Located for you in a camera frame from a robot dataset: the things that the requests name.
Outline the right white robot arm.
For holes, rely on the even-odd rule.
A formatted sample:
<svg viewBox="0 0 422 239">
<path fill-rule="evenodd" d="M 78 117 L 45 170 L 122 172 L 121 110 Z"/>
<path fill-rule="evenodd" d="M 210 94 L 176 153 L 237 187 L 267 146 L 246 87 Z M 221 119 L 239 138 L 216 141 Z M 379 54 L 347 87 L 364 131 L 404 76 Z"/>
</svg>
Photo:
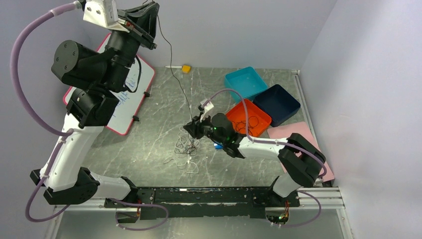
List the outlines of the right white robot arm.
<svg viewBox="0 0 422 239">
<path fill-rule="evenodd" d="M 281 139 L 251 137 L 236 132 L 223 113 L 205 119 L 193 117 L 183 128 L 195 139 L 205 136 L 221 145 L 230 157 L 279 160 L 286 172 L 277 176 L 270 186 L 268 198 L 274 206 L 281 206 L 297 189 L 312 187 L 327 173 L 325 156 L 298 133 Z"/>
</svg>

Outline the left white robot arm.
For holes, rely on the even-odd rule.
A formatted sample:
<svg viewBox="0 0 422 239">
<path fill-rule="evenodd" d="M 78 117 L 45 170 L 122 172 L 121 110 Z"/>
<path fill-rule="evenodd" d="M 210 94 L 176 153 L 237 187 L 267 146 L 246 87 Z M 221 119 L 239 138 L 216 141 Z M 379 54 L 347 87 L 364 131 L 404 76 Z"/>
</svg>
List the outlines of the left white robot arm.
<svg viewBox="0 0 422 239">
<path fill-rule="evenodd" d="M 105 50 L 98 53 L 84 45 L 66 40 L 56 49 L 53 74 L 75 88 L 66 105 L 63 130 L 49 162 L 52 166 L 33 170 L 35 183 L 44 186 L 44 198 L 50 205 L 77 205 L 92 198 L 115 199 L 125 207 L 140 201 L 138 189 L 126 177 L 105 177 L 82 163 L 118 105 L 116 93 L 128 90 L 125 83 L 129 68 L 139 63 L 139 47 L 156 48 L 156 24 L 159 4 L 155 1 L 121 10 L 116 14 L 121 30 L 111 32 Z"/>
</svg>

